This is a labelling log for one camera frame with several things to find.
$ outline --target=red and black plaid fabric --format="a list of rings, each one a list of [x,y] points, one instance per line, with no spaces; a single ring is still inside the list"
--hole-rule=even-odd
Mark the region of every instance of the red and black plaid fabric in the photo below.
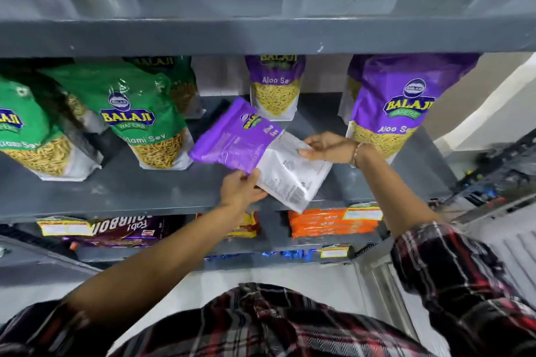
[[[397,239],[393,263],[419,293],[453,356],[536,356],[536,313],[508,284],[491,250],[443,224]],[[0,333],[0,356],[104,356],[114,339],[60,301],[38,303]],[[420,357],[404,333],[368,316],[342,313],[286,288],[241,284],[201,309],[143,330],[112,356]]]

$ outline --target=person's right hand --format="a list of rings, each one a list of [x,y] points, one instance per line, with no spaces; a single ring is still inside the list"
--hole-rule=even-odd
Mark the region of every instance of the person's right hand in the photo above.
[[[358,146],[351,138],[331,131],[307,137],[304,142],[309,144],[312,150],[300,150],[300,156],[311,161],[327,160],[338,164],[349,164]]]

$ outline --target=green snack bag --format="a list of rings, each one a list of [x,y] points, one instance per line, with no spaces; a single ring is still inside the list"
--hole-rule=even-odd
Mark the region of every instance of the green snack bag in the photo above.
[[[191,56],[124,57],[151,74],[164,74],[171,80],[171,99],[185,119],[200,119],[205,113],[193,73]]]
[[[185,170],[193,139],[169,96],[171,82],[126,62],[43,69],[102,117],[146,170]]]
[[[0,151],[44,181],[83,181],[102,154],[52,110],[47,92],[0,77]]]

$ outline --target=shelf surface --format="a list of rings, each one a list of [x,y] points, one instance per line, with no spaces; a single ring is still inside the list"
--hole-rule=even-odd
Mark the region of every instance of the shelf surface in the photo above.
[[[368,243],[381,241],[378,233],[328,234],[320,237],[293,239],[288,221],[278,212],[260,212],[261,233],[252,239],[231,238],[223,240],[212,254],[248,254],[262,252],[284,252],[287,250],[321,249],[327,245],[353,245],[360,250]],[[115,262],[140,252],[140,248],[121,247],[78,247],[77,257],[84,263]]]
[[[339,93],[300,96],[298,113],[292,122],[279,123],[298,138],[325,130],[341,135],[346,126],[337,116]],[[203,98],[207,117],[222,99]],[[189,122],[194,138],[202,131],[201,121]],[[0,221],[23,223],[35,216],[69,215],[84,219],[144,214],[189,214],[206,212],[219,201],[223,177],[229,172],[219,164],[192,164],[185,171],[148,171],[138,165],[132,151],[111,130],[99,141],[105,156],[102,170],[84,182],[47,182],[0,155]],[[407,141],[393,162],[402,179],[421,198],[451,194],[456,177],[423,128]],[[310,208],[348,206],[373,200],[361,171],[335,164]],[[256,205],[257,210],[285,210],[272,197]]]
[[[0,0],[0,56],[536,50],[536,0]]]

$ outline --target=shirt sleeve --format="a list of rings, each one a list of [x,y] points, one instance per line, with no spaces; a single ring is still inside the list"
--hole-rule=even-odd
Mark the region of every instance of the shirt sleeve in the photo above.
[[[421,296],[452,355],[536,355],[536,312],[487,245],[431,223],[396,239],[391,255],[404,289]]]
[[[62,301],[28,306],[0,328],[0,357],[106,356],[114,339]]]

